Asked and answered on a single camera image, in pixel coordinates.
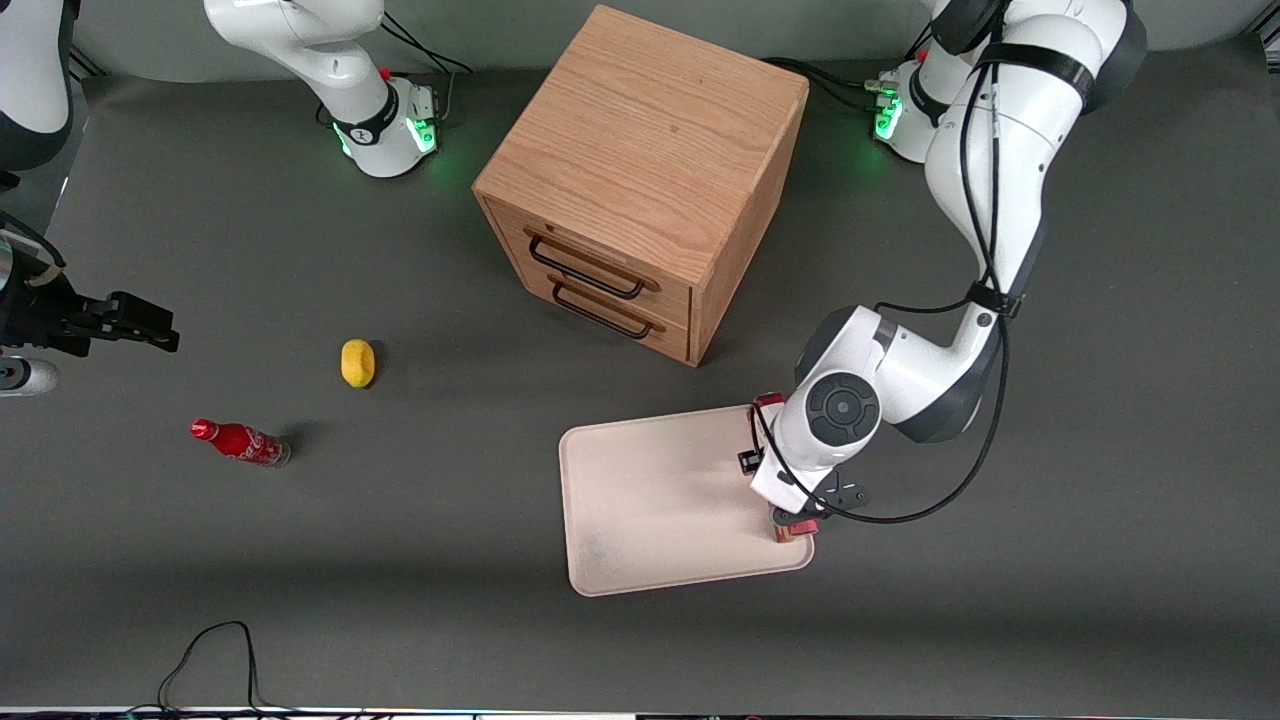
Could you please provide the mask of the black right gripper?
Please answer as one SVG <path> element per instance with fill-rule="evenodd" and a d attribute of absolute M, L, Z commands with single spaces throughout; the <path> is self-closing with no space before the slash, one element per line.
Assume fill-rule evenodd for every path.
<path fill-rule="evenodd" d="M 3 273 L 3 346 L 56 350 L 87 357 L 93 322 L 102 325 L 92 337 L 131 341 L 175 354 L 180 334 L 173 331 L 174 315 L 125 291 L 102 300 L 78 293 L 59 268 L 12 268 Z"/>

